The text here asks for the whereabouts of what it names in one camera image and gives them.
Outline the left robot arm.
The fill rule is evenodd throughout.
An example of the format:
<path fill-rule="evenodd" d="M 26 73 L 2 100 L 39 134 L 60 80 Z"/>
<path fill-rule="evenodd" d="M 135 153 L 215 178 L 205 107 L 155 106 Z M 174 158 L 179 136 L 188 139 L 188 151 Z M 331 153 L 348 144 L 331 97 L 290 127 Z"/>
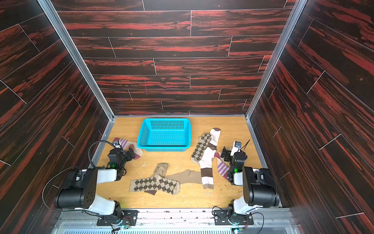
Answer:
<path fill-rule="evenodd" d="M 55 197 L 55 207 L 66 210 L 86 210 L 100 216 L 123 218 L 119 202 L 107 200 L 96 194 L 98 184 L 119 181 L 126 174 L 125 164 L 135 159 L 133 147 L 127 151 L 112 149 L 108 157 L 107 167 L 70 170 Z"/>

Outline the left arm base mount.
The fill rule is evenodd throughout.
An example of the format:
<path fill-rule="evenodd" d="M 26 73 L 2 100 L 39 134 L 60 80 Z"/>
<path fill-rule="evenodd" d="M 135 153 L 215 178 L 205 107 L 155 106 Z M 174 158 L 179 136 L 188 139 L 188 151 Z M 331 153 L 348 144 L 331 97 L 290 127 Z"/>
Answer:
<path fill-rule="evenodd" d="M 108 227 L 135 226 L 138 213 L 138 210 L 122 210 L 118 215 L 101 215 L 98 217 L 96 225 Z"/>

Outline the argyle sock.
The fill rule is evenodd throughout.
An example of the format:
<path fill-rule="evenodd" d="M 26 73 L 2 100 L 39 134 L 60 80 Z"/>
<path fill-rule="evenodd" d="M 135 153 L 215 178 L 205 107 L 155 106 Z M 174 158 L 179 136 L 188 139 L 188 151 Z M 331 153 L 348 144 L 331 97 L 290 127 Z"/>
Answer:
<path fill-rule="evenodd" d="M 199 164 L 199 161 L 202 159 L 204 155 L 204 151 L 206 147 L 208 146 L 208 143 L 210 142 L 211 136 L 209 133 L 205 133 L 202 136 L 198 138 L 197 145 L 195 147 L 195 150 L 193 151 L 191 155 L 191 161 Z"/>
<path fill-rule="evenodd" d="M 177 195 L 180 183 L 176 180 L 166 179 L 159 175 L 148 178 L 135 179 L 131 181 L 130 193 L 144 191 L 162 191 L 171 195 Z"/>

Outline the tan ribbed sock front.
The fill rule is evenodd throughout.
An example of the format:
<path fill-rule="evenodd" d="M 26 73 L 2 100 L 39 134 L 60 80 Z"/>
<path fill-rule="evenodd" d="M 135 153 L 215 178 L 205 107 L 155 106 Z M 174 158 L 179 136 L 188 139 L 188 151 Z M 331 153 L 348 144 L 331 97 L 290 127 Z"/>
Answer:
<path fill-rule="evenodd" d="M 185 183 L 202 184 L 201 172 L 192 171 L 192 170 L 185 170 L 181 173 L 176 173 L 173 175 L 166 175 L 165 178 L 178 181 L 180 184 L 185 184 Z"/>

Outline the turquoise plastic basket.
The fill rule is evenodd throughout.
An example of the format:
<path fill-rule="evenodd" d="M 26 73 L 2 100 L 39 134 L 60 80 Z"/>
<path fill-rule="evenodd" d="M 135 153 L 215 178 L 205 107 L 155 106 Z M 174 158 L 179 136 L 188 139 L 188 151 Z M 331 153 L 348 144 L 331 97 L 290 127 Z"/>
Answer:
<path fill-rule="evenodd" d="M 184 152 L 191 146 L 191 121 L 184 118 L 143 120 L 137 147 L 147 152 Z"/>

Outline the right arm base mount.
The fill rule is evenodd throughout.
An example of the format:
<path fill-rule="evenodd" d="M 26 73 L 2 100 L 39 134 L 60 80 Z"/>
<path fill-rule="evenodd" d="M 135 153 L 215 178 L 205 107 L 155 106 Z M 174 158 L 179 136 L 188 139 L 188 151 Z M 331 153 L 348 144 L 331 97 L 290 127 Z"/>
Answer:
<path fill-rule="evenodd" d="M 251 215 L 237 214 L 231 210 L 222 209 L 216 206 L 212 208 L 212 215 L 215 225 L 246 226 L 254 224 Z"/>

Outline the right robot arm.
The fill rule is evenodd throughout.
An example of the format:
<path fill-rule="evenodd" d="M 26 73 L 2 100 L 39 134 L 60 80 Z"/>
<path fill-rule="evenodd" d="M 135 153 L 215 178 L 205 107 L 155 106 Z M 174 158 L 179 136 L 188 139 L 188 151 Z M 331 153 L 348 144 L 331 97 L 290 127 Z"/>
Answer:
<path fill-rule="evenodd" d="M 231 185 L 242 186 L 243 195 L 231 201 L 227 214 L 247 215 L 257 208 L 277 207 L 280 202 L 277 185 L 267 168 L 244 165 L 247 155 L 239 148 L 223 149 L 217 156 L 218 172 Z"/>

